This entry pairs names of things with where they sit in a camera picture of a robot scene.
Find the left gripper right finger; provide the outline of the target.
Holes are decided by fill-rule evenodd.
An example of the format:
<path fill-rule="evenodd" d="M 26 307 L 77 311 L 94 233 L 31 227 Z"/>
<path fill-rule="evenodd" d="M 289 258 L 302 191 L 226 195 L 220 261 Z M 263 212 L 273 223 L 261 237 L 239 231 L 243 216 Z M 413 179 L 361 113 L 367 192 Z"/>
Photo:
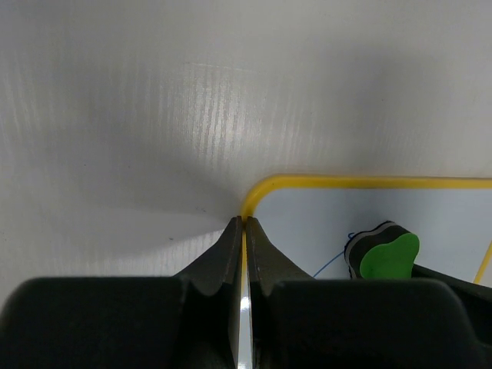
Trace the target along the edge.
<path fill-rule="evenodd" d="M 318 280 L 245 228 L 256 368 L 489 368 L 491 303 L 434 279 Z"/>

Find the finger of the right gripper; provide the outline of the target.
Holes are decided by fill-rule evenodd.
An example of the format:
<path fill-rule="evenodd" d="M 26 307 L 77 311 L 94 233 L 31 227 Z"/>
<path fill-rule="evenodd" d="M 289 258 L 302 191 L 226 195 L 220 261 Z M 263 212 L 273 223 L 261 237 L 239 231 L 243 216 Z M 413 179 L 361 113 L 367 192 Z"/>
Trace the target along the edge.
<path fill-rule="evenodd" d="M 479 284 L 453 278 L 447 274 L 415 264 L 412 270 L 413 278 L 434 279 L 445 283 L 462 301 L 483 301 L 491 303 L 491 288 Z"/>

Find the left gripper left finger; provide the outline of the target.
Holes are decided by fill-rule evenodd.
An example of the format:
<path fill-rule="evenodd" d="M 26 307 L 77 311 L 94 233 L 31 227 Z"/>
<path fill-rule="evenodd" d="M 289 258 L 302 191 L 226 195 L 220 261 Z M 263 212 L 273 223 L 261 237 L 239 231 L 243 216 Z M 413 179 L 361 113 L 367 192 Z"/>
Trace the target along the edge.
<path fill-rule="evenodd" d="M 243 224 L 170 277 L 33 278 L 1 312 L 3 368 L 234 368 Z"/>

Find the green whiteboard eraser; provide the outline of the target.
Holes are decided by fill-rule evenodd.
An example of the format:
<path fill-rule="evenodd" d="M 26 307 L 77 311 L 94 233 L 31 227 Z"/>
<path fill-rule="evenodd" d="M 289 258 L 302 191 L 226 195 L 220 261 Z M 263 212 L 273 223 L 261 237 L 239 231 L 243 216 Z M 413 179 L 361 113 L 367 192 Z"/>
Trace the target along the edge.
<path fill-rule="evenodd" d="M 420 251 L 418 236 L 393 221 L 354 234 L 344 247 L 351 279 L 401 280 L 412 275 Z"/>

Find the yellow-framed small whiteboard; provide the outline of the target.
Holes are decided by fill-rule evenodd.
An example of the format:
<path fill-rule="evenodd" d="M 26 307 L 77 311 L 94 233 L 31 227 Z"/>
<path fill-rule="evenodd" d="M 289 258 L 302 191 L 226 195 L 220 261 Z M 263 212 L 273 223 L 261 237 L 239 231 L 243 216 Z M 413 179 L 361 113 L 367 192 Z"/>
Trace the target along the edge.
<path fill-rule="evenodd" d="M 491 182 L 473 178 L 279 175 L 255 185 L 241 207 L 310 275 L 348 276 L 344 243 L 393 220 L 424 245 L 418 263 L 478 283 L 491 256 Z"/>

